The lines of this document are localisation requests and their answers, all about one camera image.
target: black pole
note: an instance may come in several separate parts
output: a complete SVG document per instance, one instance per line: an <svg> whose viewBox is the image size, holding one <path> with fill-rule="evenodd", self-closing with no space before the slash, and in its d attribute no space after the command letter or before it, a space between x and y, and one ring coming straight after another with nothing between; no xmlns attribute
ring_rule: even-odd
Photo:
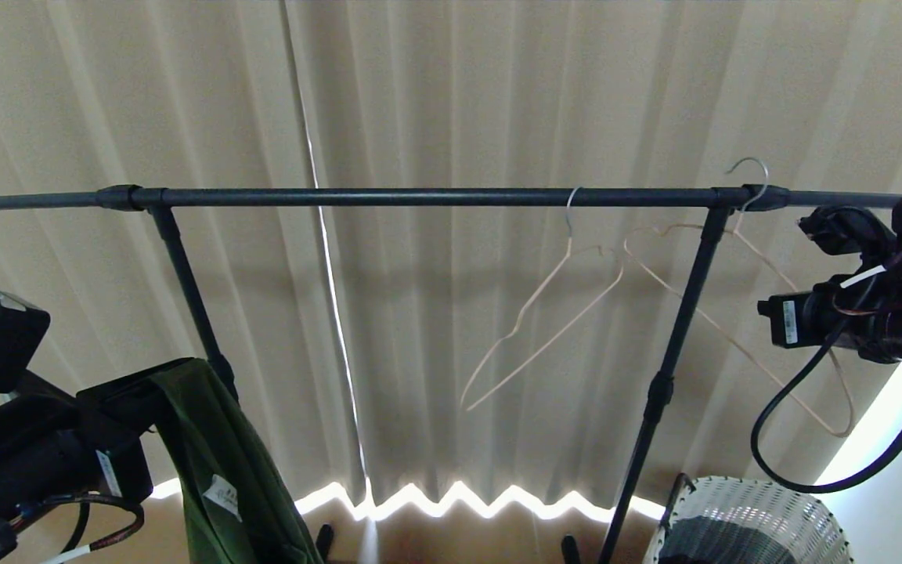
<svg viewBox="0 0 902 564"><path fill-rule="evenodd" d="M691 326L691 318L698 307L698 299L702 296L702 287L705 279L709 277L709 267L716 256L716 247L723 238L723 229L726 229L726 221L733 213L729 208L711 208L705 217L705 227L702 228L702 242L698 244L698 252L695 253L695 264L691 267L691 275L687 278L687 286L684 289L684 298L680 300L680 309L677 310L677 318L673 322L670 332L670 340L666 344L666 352L663 353L663 361L659 365L652 382L649 383L649 393L645 403L645 411L642 413L642 425L636 439L636 447L633 450L633 458L629 462L629 471L622 483L622 495L615 507L615 516L612 524L608 526L608 535L604 536L604 545L601 546L601 556L597 558L597 564L608 564L615 554L615 544L619 542L619 534L622 525L626 521L626 513L629 511L629 503L636 492L636 485L645 464L645 457L649 453L649 445L652 443L652 435L656 431L656 425L663 417L663 408L670 403L673 397L673 368L677 366L677 358L680 350L684 348L684 339L687 337L687 329Z"/></svg>
<svg viewBox="0 0 902 564"><path fill-rule="evenodd" d="M190 310L190 317L193 318L193 326L197 328L200 343L204 346L207 361L210 362L211 369L214 369L218 379L221 379L232 397L238 400L239 392L236 391L236 376L232 372L232 364L229 364L228 358L225 358L221 349L218 348L215 329L211 327L211 319L207 317L204 299L201 298L200 289L197 286L197 279L193 278L190 260L186 257L186 249L183 247L182 239L179 238L176 217L170 208L162 206L148 208L148 213L155 220L158 235L165 242L165 251L169 254L172 270L176 272L179 288L182 289L183 297L186 299L186 307Z"/></svg>
<svg viewBox="0 0 902 564"><path fill-rule="evenodd" d="M599 208L740 208L760 185L731 188L594 188L577 190L572 206ZM418 189L165 189L110 186L97 192L26 193L0 196L0 210L32 208L110 208L142 211L162 207L262 206L565 206L572 188L418 188ZM794 192L769 186L748 210L787 206L845 204L891 208L898 193Z"/></svg>

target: brown floor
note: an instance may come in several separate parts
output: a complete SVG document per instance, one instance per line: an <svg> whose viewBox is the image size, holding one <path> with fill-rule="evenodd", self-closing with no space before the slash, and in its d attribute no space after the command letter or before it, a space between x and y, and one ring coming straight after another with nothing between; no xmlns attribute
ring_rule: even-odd
<svg viewBox="0 0 902 564"><path fill-rule="evenodd" d="M93 509L85 539L96 539L122 527L126 514L112 508ZM597 561L597 550L608 525L570 511L558 519L541 521L519 504L509 504L491 519L476 515L465 504L455 504L439 519L415 506L398 510L380 522L354 521L340 502L330 502L305 515L314 537L323 522L336 531L330 562L380 563L561 563L559 542L576 536L583 561ZM20 548L3 562L38 563L57 554L75 523L75 509L60 508L20 537ZM619 540L615 563L642 561L655 522L630 512ZM179 496L146 501L146 527L139 534L108 549L79 558L78 564L110 562L183 563L183 531Z"/></svg>

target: metal hook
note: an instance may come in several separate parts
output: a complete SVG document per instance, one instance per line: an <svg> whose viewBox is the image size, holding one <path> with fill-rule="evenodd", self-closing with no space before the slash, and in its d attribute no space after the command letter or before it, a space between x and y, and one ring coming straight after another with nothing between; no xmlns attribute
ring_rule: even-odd
<svg viewBox="0 0 902 564"><path fill-rule="evenodd" d="M747 200L747 202L745 202L745 203L740 207L740 213L744 213L745 211L747 211L747 208L749 207L750 204L755 203L757 200L761 200L761 197L762 197L763 195L765 195L765 193L767 192L767 187L770 185L770 172L767 171L767 164L764 164L763 161L760 160L758 157L743 157L743 158L741 158L740 161L736 161L736 163L734 163L734 164L730 167L730 170L727 170L727 171L726 171L726 174L727 174L727 175L733 174L733 171L736 171L736 170L737 170L737 167L738 167L740 164L745 163L746 161L755 161L755 163L757 163L758 165L761 165L761 168L762 168L763 171L765 172L765 183L763 184L763 186L761 186L761 190L756 194L756 196L751 197L751 199Z"/></svg>
<svg viewBox="0 0 902 564"><path fill-rule="evenodd" d="M573 224L569 221L569 206L573 203L573 196L576 196L576 191L583 188L583 186L577 186L573 189L572 192L569 193L569 200L566 200L566 227L569 228L569 238L573 237Z"/></svg>

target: white wall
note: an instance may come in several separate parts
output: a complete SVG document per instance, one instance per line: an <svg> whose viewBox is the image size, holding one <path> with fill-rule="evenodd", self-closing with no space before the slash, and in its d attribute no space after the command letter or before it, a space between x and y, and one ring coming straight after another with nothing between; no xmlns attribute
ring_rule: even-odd
<svg viewBox="0 0 902 564"><path fill-rule="evenodd" d="M851 438L818 483L863 468L885 449L902 426L902 368L887 383ZM823 496L851 542L859 564L902 562L902 454L875 478L845 492Z"/></svg>

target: wire hanger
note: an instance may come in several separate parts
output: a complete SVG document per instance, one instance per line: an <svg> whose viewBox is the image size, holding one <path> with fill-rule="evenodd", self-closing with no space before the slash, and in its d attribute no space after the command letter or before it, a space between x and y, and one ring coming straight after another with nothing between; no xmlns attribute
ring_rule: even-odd
<svg viewBox="0 0 902 564"><path fill-rule="evenodd" d="M514 322L514 326L513 326L513 329L511 329L511 332L498 338L496 340L496 342L493 343L493 346L489 347L489 350L486 351L485 356L483 356L482 360L479 361L478 367L476 367L475 371L472 372L471 378L468 378L468 382L465 385L465 390L462 390L461 401L459 401L459 407L465 406L465 397L468 396L468 390L469 390L469 388L472 388L472 383L475 381L476 378L478 378L479 372L482 371L483 367L485 367L486 362L489 360L489 358L491 356L493 356L493 353L499 348L499 346L502 342L505 342L505 340L507 340L517 334L517 331L520 330L520 325L524 321L524 314L527 313L527 310L529 310L529 308L531 307L531 304L533 304L534 301L538 299L538 296L540 296L541 292L545 289L546 286L548 286L548 283L551 282L552 279L555 278L555 275L559 273L559 270L562 269L562 265L566 264L566 261L568 261L570 258L572 258L574 256L579 256L583 253L586 253L587 251L592 251L594 249L597 249L598 252L601 253L602 255L605 253L605 251L608 251L609 253L612 253L613 256L615 256L616 261L617 261L617 259L619 259L619 257L617 256L617 253L615 253L615 250L608 249L608 248L605 248L605 247L602 247L599 245L587 247L586 249L581 249L581 250L577 251L576 253L572 252L573 225L572 225L572 220L570 220L570 218L569 218L569 208L572 206L573 197L576 196L576 192L577 192L577 190L580 190L580 188L581 188L581 186L577 186L576 188L574 188L573 191L569 193L569 199L566 201L565 218L566 218L566 229L568 230L568 236L567 236L567 240L566 240L565 256L563 256L562 260L559 261L559 263L557 265L555 265L555 268L553 268L552 271L548 273L548 276L545 277L545 279L541 281L541 284L538 285L537 289L534 290L534 293L531 294L531 297L529 297L529 299L527 299L527 301L524 302L524 305L522 305L522 307L520 308L520 311L517 313L517 320ZM511 381L512 378L514 378L514 376L516 376L517 374L520 374L520 371L523 371L524 367L527 367L527 365L529 365L531 363L531 361L535 360L538 356L540 356L541 353L544 353L544 350L548 349L549 345L551 345L552 343L555 342L556 339L561 337L562 333L565 333L566 330L568 330L570 327L573 326L573 324L576 324L576 321L579 321L579 318L583 317L583 314L586 314L587 311L594 309L594 306L602 298L604 298L605 294L607 294L609 291L612 291L612 288L615 288L615 286L619 285L619 282L622 281L622 275L624 274L625 271L626 271L626 265L624 265L624 263L619 263L619 272L615 276L615 281L611 282L611 284L609 284L604 289L604 291L597 294L597 297L595 297L594 300L591 300L590 303L588 303L586 305L586 307L581 309L580 312L576 314L576 317L573 317L572 319L570 319L568 324L563 325L562 329L559 329L558 333L555 333L555 335L552 335L547 340L547 342L545 342L544 344L542 344L539 347L538 350L534 351L534 353L531 354L531 356L527 357L527 360L524 360L523 362L521 362L520 365L518 365L518 367L514 368L510 374L508 374L504 379L502 379L502 381L499 381L497 383L497 385L494 385L493 388L491 388L489 390L489 392L484 393L482 397L479 397L479 399L475 400L472 404L470 404L469 407L466 407L465 410L472 411L474 408L476 408L476 406L479 406L480 403L483 403L483 401L486 401L487 399L489 399L489 397L493 393L495 393L497 389L502 388L502 386L505 386L506 383L508 383L509 381Z"/></svg>
<svg viewBox="0 0 902 564"><path fill-rule="evenodd" d="M753 243L749 242L749 240L745 238L744 235L742 235L742 233L740 232L741 225L744 222L744 213L745 211L747 211L747 207L751 206L751 204L754 204L757 200L761 199L761 197L763 197L763 195L765 195L765 193L767 192L767 187L770 185L770 174L767 171L767 165L756 157L741 158L741 160L737 161L737 163L734 163L729 168L729 170L726 170L726 174L733 174L733 171L736 171L737 167L740 164L745 163L746 161L754 161L754 163L761 165L763 174L765 174L765 183L763 183L761 190L759 190L759 192L754 197L751 197L751 199L747 200L747 202L745 202L740 207L740 215L737 218L737 222L736 225L734 225L734 228L731 230L723 230L723 232L742 242L752 253L756 255L756 257L761 259L761 262L763 262L763 264L767 265L767 267L769 267L770 270L774 272L774 274L777 274L778 277L781 278L792 289L792 291L798 292L799 289L796 286L796 283L792 282L792 279L788 278L788 276L786 276L785 273L782 272L781 269L777 267L777 265L774 264L774 262L772 262L770 258L767 257L767 255L762 253ZM683 292L674 288L674 286L670 285L666 282L666 280L663 280L661 276L656 274L654 270L647 267L647 265L645 265L644 262L642 262L640 258L638 258L636 254L634 254L633 251L631 251L629 248L629 239L634 234L642 231L651 231L658 237L666 237L674 229L701 230L702 226L698 224L688 224L688 222L676 222L676 224L668 225L665 229L662 230L656 227L635 229L630 232L629 236L626 236L626 239L624 239L622 243L622 247L624 251L626 251L626 253L629 255L630 259L635 261L642 270L644 270L649 276L652 277L652 279L654 279L656 282L659 282L659 284L661 284L663 288L669 290L669 292L673 293L673 295L679 298L684 298ZM697 311L698 315L701 315L701 317L704 318L705 321L708 321L709 324L711 324L713 328L716 329L716 332L719 332L720 335L722 335L723 338L727 340L727 342L730 342L730 344L736 347L736 349L740 351L740 353L744 354L744 356L747 357L749 361L751 361L756 365L756 367L761 369L761 371L766 374L768 378L772 379L772 381L776 383L776 385L779 385L779 388L785 387L785 383L781 381L781 379L778 378L778 376L774 374L774 372L770 371L770 369L767 368L766 365L761 362L761 360L758 360L758 358L754 356L754 353L751 353L751 351L747 350L740 342L738 342L738 340L734 338L734 336L731 335L729 331L723 329L722 326L717 324L715 319L709 316L708 313L705 313L705 311L702 310L701 307L695 308L695 311ZM788 396L792 397L792 399L795 400L795 402L798 403L799 406L802 407L802 409L810 415L810 417L812 417L818 424L820 424L820 426L823 426L823 428L826 429L827 432L831 433L831 435L838 436L838 438L845 438L845 436L851 435L852 429L855 428L855 402L854 399L852 399L851 390L848 389L848 382L845 381L844 371L842 371L841 363L837 360L837 355L834 354L833 350L830 351L830 360L834 365L834 372L836 372L837 374L838 381L841 382L841 389L844 390L845 400L847 400L848 403L848 425L846 425L845 428L842 429L842 431L837 431L837 429L834 429L833 426L830 426L830 424L824 421L824 419L821 418L820 415L816 413L816 411L813 411L812 407L809 407L809 404L806 404L806 401L800 399L798 396L796 396L796 394L790 393L788 394Z"/></svg>

